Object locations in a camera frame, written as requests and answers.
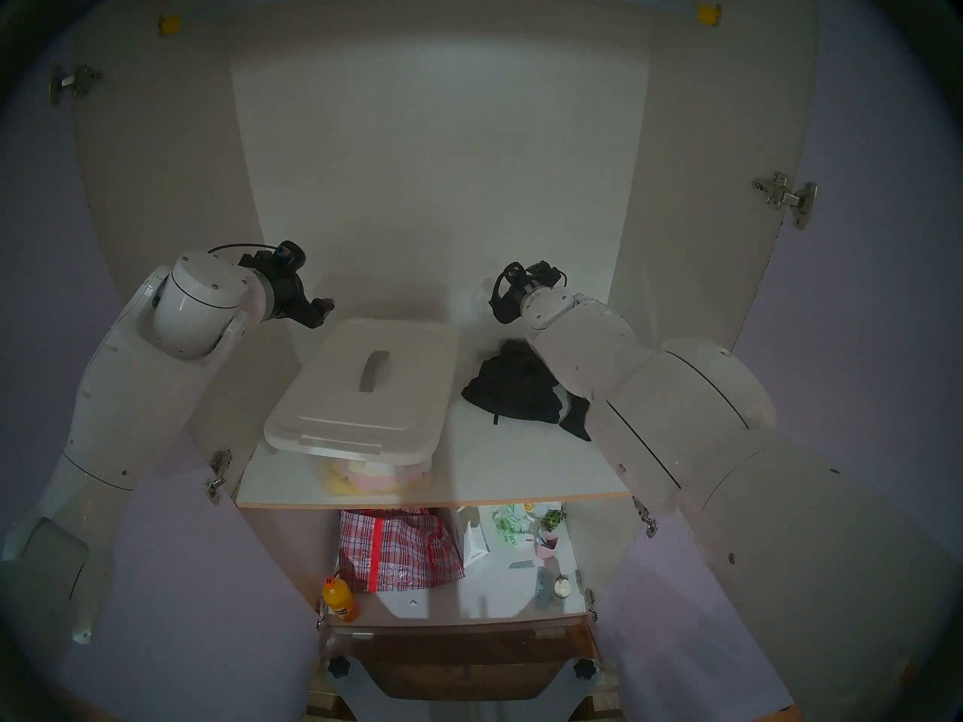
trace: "lid handle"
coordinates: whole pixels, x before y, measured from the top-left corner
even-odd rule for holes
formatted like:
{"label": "lid handle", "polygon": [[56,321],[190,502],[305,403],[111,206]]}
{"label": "lid handle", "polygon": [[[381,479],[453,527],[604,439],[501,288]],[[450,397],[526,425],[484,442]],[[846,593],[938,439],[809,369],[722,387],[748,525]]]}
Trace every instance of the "lid handle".
{"label": "lid handle", "polygon": [[384,349],[375,349],[375,351],[371,352],[371,356],[368,357],[368,361],[364,364],[364,370],[361,371],[361,382],[358,385],[358,392],[371,393],[375,390],[375,384],[379,380],[378,370],[388,361],[390,354],[390,351],[385,351]]}

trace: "red plaid bag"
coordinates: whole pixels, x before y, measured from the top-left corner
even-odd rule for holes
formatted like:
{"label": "red plaid bag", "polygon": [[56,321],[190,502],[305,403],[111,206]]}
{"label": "red plaid bag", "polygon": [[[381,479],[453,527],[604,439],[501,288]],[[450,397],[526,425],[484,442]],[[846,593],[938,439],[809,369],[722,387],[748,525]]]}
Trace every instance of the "red plaid bag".
{"label": "red plaid bag", "polygon": [[428,509],[343,509],[341,579],[351,590],[437,587],[465,570],[452,536]]}

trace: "robotic arm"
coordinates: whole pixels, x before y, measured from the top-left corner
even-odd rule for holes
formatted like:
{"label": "robotic arm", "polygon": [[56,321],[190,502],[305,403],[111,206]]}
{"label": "robotic arm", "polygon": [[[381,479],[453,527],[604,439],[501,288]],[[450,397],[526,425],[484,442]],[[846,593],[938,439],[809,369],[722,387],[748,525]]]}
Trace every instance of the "robotic arm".
{"label": "robotic arm", "polygon": [[305,298],[298,277],[305,257],[296,244],[245,254],[238,266],[214,255],[223,247],[185,251],[131,297],[80,381],[52,480],[4,543],[5,561],[29,552],[37,564],[65,573],[62,602],[77,642],[91,640],[130,493],[220,365],[265,320],[315,328],[334,308],[330,299]]}
{"label": "robotic arm", "polygon": [[806,718],[879,717],[951,615],[960,565],[854,476],[782,439],[729,351],[698,338],[643,347],[561,276],[509,265],[496,319],[522,320],[559,383],[589,401],[585,429],[626,488],[685,516]]}

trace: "pink cup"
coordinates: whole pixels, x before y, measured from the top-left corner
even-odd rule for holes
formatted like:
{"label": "pink cup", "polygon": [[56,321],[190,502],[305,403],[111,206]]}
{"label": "pink cup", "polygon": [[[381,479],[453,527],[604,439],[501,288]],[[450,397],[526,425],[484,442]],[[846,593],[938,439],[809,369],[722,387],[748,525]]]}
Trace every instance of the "pink cup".
{"label": "pink cup", "polygon": [[559,537],[545,531],[538,532],[535,539],[535,555],[540,559],[552,558],[555,555],[555,546],[559,545]]}

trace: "cable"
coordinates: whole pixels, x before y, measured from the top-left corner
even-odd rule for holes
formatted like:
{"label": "cable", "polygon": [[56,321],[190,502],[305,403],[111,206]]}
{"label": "cable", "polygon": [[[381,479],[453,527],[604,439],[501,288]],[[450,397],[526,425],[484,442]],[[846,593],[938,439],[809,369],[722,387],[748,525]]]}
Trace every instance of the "cable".
{"label": "cable", "polygon": [[213,253],[213,252],[216,251],[216,250],[224,250],[224,248],[238,248],[238,247],[244,247],[244,248],[270,248],[271,250],[277,250],[277,246],[268,246],[267,244],[264,244],[264,243],[228,243],[228,244],[225,244],[224,246],[217,246],[216,248],[211,248],[211,249],[208,250],[207,252],[208,252],[208,253]]}

